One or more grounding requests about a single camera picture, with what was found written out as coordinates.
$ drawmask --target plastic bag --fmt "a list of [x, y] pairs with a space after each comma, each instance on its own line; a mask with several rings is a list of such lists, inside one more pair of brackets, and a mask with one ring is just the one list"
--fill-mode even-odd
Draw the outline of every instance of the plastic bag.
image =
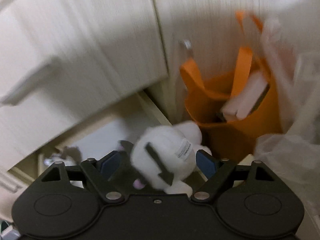
[[286, 134], [258, 138], [255, 159], [268, 165], [320, 215], [320, 53], [295, 57], [277, 19], [266, 21], [262, 45], [275, 76], [279, 114]]
[[313, 215], [320, 215], [320, 145], [299, 135], [263, 135], [254, 157], [270, 167]]

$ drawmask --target white plush toy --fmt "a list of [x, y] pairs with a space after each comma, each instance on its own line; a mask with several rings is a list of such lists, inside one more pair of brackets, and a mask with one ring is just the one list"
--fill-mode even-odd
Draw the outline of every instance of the white plush toy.
[[[190, 197], [192, 188], [183, 180], [196, 168], [196, 152], [203, 149], [211, 154], [207, 147], [201, 145], [201, 141], [201, 131], [192, 121], [148, 128], [132, 149], [131, 164], [153, 188], [167, 194], [185, 193]], [[147, 145], [154, 149], [157, 156], [150, 154]], [[172, 184], [162, 178], [164, 169], [172, 174]]]

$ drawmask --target plush toy ear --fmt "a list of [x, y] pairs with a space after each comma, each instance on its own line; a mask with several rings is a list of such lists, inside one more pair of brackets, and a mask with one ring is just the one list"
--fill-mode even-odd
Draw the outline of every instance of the plush toy ear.
[[120, 140], [119, 143], [122, 146], [123, 150], [130, 156], [130, 153], [132, 152], [134, 146], [133, 143], [125, 140]]
[[78, 147], [64, 147], [61, 151], [61, 158], [66, 159], [67, 156], [74, 159], [76, 164], [80, 164], [82, 161], [82, 154]]

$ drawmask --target wooden cabinet panel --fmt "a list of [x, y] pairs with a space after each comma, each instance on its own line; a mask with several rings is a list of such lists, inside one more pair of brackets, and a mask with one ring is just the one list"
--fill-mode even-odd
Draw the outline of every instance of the wooden cabinet panel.
[[0, 11], [0, 93], [43, 60], [60, 70], [0, 108], [9, 169], [98, 110], [167, 76], [152, 0], [14, 0]]

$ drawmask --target orange bag handle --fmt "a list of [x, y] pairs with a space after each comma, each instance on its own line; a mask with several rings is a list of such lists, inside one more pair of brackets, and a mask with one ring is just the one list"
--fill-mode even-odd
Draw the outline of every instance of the orange bag handle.
[[189, 93], [196, 89], [200, 89], [209, 98], [214, 98], [216, 100], [228, 100], [230, 98], [229, 94], [205, 89], [200, 70], [193, 58], [189, 58], [184, 64], [181, 65], [180, 75]]
[[251, 20], [255, 23], [256, 27], [258, 28], [259, 32], [262, 33], [263, 23], [257, 16], [255, 16], [253, 13], [248, 13], [246, 11], [236, 11], [236, 19], [241, 27], [242, 33], [244, 33], [243, 20], [247, 17], [251, 18]]
[[[253, 22], [256, 24], [257, 28], [259, 29], [259, 31], [262, 32], [263, 23], [259, 20], [259, 18], [257, 18], [254, 14], [248, 14], [245, 11], [237, 11], [236, 19], [239, 22], [242, 32], [244, 33], [243, 20], [247, 16], [249, 16], [253, 20]], [[236, 62], [236, 68], [235, 68], [234, 82], [231, 90], [232, 97], [237, 96], [245, 87], [248, 81], [249, 73], [252, 66], [252, 57], [253, 57], [253, 52], [249, 47], [241, 47], [239, 49], [239, 54]], [[263, 62], [258, 57], [255, 56], [255, 59], [260, 69], [263, 71], [264, 75], [268, 77], [269, 76], [268, 68], [263, 64]], [[209, 96], [210, 98], [214, 98], [217, 100], [219, 99], [228, 100], [230, 98], [230, 95], [228, 94], [209, 91], [205, 89], [200, 70], [193, 58], [189, 58], [184, 64], [181, 65], [180, 75], [189, 93], [191, 93], [195, 89], [200, 89], [204, 93], [206, 93], [207, 96]]]

